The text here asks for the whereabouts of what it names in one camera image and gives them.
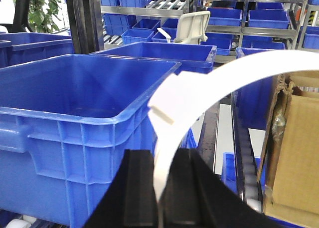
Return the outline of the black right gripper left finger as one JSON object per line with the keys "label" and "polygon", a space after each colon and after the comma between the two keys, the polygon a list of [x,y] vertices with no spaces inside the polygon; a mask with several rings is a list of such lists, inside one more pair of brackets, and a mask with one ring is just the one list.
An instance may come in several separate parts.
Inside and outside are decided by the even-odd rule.
{"label": "black right gripper left finger", "polygon": [[149,150],[125,150],[116,176],[83,227],[156,228],[153,162]]}

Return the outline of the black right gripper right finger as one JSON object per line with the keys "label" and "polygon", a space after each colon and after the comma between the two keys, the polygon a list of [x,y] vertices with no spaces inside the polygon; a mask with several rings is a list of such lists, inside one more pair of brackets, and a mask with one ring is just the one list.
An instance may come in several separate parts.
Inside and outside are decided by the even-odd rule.
{"label": "black right gripper right finger", "polygon": [[227,188],[195,149],[178,149],[163,194],[165,228],[275,228]]}

